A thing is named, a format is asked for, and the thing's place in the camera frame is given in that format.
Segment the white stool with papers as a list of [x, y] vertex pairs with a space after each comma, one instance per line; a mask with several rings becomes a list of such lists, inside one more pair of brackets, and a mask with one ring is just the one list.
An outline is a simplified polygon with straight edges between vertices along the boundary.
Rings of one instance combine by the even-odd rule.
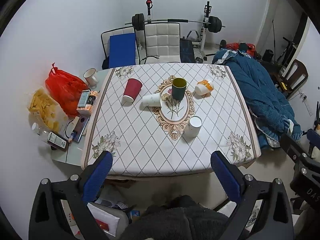
[[[80, 229], [76, 224], [68, 202], [66, 200], [62, 200], [61, 204], [74, 236], [77, 239], [84, 239]], [[123, 211], [112, 209], [96, 203], [88, 203], [87, 207], [109, 239], [119, 239], [121, 234], [129, 225], [128, 216]]]

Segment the dark smartphone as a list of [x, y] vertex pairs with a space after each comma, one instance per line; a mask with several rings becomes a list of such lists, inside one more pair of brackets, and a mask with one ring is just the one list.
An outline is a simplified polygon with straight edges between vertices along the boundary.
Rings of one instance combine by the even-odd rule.
[[85, 131], [86, 125], [88, 124], [90, 116], [89, 115], [83, 115], [79, 117], [78, 122], [76, 123], [76, 126], [73, 130], [76, 131], [76, 135], [73, 139], [74, 142], [79, 143], [81, 140], [81, 137]]

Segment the white labelled dark box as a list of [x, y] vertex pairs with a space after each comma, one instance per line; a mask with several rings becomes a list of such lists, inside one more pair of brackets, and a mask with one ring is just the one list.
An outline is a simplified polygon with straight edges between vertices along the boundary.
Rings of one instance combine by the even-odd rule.
[[59, 136], [58, 134], [56, 134], [54, 132], [48, 133], [47, 142], [53, 148], [56, 148], [56, 149], [61, 150], [63, 152], [67, 152], [68, 147], [69, 147], [68, 140], [64, 139], [63, 137]]

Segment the brown wooden chair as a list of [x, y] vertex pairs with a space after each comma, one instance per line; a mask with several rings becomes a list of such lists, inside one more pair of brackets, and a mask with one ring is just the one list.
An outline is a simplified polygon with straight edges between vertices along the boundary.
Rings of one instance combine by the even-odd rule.
[[294, 94], [307, 81], [308, 76], [305, 64], [295, 59], [285, 76], [280, 77], [280, 87], [285, 97], [288, 99]]

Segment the blue quilted blanket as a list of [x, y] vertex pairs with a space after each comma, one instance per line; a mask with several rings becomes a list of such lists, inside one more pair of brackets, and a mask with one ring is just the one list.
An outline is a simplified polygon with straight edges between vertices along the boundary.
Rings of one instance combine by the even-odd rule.
[[239, 50], [221, 49], [212, 63], [230, 68], [251, 112], [261, 148], [279, 148], [284, 134], [301, 139], [303, 132], [291, 105], [256, 59]]

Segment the dark green cup yellow inside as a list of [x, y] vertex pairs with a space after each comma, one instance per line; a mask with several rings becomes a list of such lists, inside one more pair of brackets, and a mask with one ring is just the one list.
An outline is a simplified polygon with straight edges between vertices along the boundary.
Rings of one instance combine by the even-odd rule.
[[177, 77], [172, 81], [172, 97], [177, 101], [181, 101], [184, 97], [187, 82], [181, 77]]

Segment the white paper cup lying down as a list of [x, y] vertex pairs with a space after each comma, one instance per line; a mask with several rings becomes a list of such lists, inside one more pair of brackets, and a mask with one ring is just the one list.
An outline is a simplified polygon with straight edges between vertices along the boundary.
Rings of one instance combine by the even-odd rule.
[[162, 107], [161, 94], [153, 93], [143, 96], [142, 104], [145, 107]]

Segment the white padded chair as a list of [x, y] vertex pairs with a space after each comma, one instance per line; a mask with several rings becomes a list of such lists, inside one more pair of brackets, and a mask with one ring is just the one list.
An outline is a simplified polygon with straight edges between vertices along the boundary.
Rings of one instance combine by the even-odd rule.
[[144, 26], [145, 64], [180, 63], [180, 24], [150, 23]]

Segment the barbell on rack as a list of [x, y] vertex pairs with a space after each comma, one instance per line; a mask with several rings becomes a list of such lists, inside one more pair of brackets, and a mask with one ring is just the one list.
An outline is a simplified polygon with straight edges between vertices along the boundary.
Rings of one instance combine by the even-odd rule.
[[199, 23], [202, 24], [201, 30], [197, 33], [197, 39], [192, 41], [192, 44], [197, 48], [201, 54], [203, 60], [207, 60], [207, 55], [204, 53], [204, 44], [206, 41], [207, 32], [209, 33], [218, 33], [225, 26], [222, 25], [222, 21], [216, 16], [210, 16], [212, 6], [210, 1], [204, 6], [204, 16], [202, 21], [193, 21], [188, 19], [179, 19], [179, 18], [167, 18], [167, 19], [152, 19], [151, 9], [153, 8], [152, 0], [146, 0], [147, 6], [147, 19], [145, 19], [144, 14], [135, 14], [131, 18], [131, 22], [125, 23], [125, 25], [131, 25], [136, 31], [142, 31], [144, 25], [152, 23]]

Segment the blue lighter pen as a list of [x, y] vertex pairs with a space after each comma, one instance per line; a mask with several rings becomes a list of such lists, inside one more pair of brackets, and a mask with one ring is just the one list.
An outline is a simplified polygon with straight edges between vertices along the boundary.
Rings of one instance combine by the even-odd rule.
[[68, 142], [72, 142], [73, 139], [74, 139], [74, 137], [75, 137], [75, 135], [76, 135], [76, 131], [73, 130], [72, 133], [70, 134], [70, 137], [69, 137], [69, 139], [68, 139]]

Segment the white ceramic mug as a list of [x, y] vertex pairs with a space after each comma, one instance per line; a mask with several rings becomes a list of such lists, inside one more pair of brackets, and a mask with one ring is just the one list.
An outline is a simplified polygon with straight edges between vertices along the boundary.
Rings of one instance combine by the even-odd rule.
[[83, 74], [84, 79], [87, 81], [89, 87], [95, 88], [98, 84], [98, 80], [96, 78], [96, 69], [95, 68], [90, 68], [85, 71]]

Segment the red plastic bag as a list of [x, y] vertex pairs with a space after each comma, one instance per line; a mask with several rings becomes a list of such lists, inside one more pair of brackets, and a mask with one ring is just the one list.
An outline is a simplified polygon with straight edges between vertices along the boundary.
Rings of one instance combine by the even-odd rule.
[[50, 96], [59, 103], [68, 116], [75, 117], [79, 114], [76, 109], [81, 93], [83, 90], [88, 90], [88, 85], [84, 81], [52, 63], [45, 85]]

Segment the orange and white cup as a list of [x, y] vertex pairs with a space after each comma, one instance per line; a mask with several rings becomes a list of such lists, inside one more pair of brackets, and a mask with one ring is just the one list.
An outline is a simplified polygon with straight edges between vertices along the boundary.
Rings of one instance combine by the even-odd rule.
[[197, 83], [195, 86], [195, 93], [199, 96], [206, 95], [211, 93], [214, 90], [214, 85], [208, 80], [202, 80]]

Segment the white paper cup with print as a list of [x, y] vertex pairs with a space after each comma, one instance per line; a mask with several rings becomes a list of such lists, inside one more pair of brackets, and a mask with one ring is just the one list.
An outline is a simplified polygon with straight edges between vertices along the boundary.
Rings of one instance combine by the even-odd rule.
[[190, 138], [197, 137], [201, 127], [202, 127], [202, 119], [196, 115], [192, 116], [184, 129], [184, 135]]

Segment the red ribbed paper cup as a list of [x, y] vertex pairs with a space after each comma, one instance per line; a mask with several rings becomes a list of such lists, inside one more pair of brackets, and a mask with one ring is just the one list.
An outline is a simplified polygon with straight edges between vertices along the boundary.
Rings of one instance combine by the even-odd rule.
[[139, 92], [141, 91], [142, 83], [134, 78], [130, 78], [127, 81], [124, 94], [123, 94], [123, 101], [133, 103], [138, 96]]

